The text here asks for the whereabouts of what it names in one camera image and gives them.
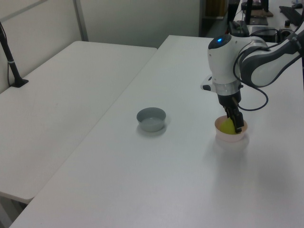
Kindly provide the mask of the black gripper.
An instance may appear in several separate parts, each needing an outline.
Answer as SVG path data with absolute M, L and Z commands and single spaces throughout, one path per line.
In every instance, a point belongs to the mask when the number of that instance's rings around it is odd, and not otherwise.
M 241 93 L 236 92 L 232 95 L 218 95 L 218 101 L 224 107 L 227 118 L 232 120 L 235 132 L 242 132 L 244 119 L 243 114 L 238 110 L 238 104 L 241 101 Z

